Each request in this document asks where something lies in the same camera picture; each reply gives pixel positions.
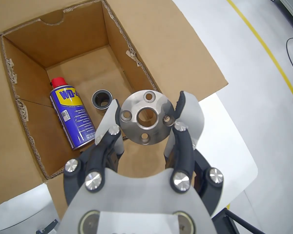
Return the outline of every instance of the spray can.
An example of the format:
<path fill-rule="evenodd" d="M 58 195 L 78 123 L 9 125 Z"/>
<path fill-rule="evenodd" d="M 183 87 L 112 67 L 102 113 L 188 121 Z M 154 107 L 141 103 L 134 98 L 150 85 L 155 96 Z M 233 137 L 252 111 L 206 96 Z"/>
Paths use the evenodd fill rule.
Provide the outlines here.
<path fill-rule="evenodd" d="M 51 84 L 50 99 L 72 149 L 94 140 L 95 128 L 75 88 L 62 77 L 52 79 Z"/>

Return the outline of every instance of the silver screw cap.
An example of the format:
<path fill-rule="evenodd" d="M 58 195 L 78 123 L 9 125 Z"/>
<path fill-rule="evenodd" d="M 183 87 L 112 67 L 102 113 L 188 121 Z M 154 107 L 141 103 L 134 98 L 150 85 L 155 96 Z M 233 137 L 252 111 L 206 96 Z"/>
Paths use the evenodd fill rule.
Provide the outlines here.
<path fill-rule="evenodd" d="M 67 161 L 67 163 L 65 164 L 65 170 L 67 172 L 73 172 L 75 171 L 76 167 L 78 165 L 78 161 L 76 159 L 70 159 L 69 161 Z"/>
<path fill-rule="evenodd" d="M 119 131 L 120 131 L 120 128 L 119 128 L 118 125 L 114 125 L 114 126 L 112 126 L 112 127 L 110 127 L 110 128 L 108 129 L 108 132 L 109 132 L 112 136 L 116 136 L 116 135 L 119 133 Z"/>
<path fill-rule="evenodd" d="M 97 189 L 102 181 L 102 176 L 100 173 L 94 171 L 89 173 L 85 178 L 85 186 L 88 190 Z"/>
<path fill-rule="evenodd" d="M 103 135 L 99 135 L 99 136 L 97 136 L 97 137 L 95 138 L 95 140 L 94 140 L 94 143 L 95 143 L 96 145 L 98 145 L 98 144 L 100 143 L 102 137 L 103 137 Z"/>
<path fill-rule="evenodd" d="M 209 176 L 210 176 L 210 179 L 216 184 L 220 184 L 224 180 L 224 176 L 222 175 L 221 171 L 216 168 L 210 169 Z"/>
<path fill-rule="evenodd" d="M 190 188 L 190 179 L 183 172 L 176 172 L 173 176 L 173 182 L 180 191 L 187 191 Z"/>
<path fill-rule="evenodd" d="M 183 122 L 181 121 L 176 121 L 174 124 L 175 129 L 177 129 L 180 132 L 186 131 L 188 126 L 185 125 Z"/>

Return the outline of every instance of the red spray cap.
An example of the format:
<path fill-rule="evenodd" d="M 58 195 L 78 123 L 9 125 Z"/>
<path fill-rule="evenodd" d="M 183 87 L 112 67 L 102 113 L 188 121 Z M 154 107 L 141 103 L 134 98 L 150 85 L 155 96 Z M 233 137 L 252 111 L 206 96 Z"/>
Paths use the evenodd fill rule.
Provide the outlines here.
<path fill-rule="evenodd" d="M 57 77 L 57 78 L 52 79 L 51 83 L 52 83 L 53 88 L 67 85 L 65 79 L 62 77 Z"/>

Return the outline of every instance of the cardboard box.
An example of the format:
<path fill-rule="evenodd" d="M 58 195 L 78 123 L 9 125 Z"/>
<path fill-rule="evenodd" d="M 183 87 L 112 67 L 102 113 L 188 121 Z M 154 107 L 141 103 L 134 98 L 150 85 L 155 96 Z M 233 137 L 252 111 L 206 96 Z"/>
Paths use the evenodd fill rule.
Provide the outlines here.
<path fill-rule="evenodd" d="M 61 217 L 63 166 L 72 151 L 50 103 L 50 80 L 64 77 L 91 104 L 98 89 L 122 104 L 154 89 L 175 104 L 185 90 L 201 100 L 227 85 L 171 0 L 0 0 L 0 203 L 46 182 Z M 166 141 L 124 142 L 119 173 L 164 169 Z"/>

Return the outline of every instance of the blue can label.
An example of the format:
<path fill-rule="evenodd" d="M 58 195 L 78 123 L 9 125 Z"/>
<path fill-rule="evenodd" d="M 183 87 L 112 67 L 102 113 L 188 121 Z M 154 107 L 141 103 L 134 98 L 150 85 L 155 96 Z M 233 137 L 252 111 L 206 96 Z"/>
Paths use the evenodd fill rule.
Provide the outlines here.
<path fill-rule="evenodd" d="M 59 87 L 50 97 L 73 148 L 94 139 L 95 128 L 75 88 Z"/>

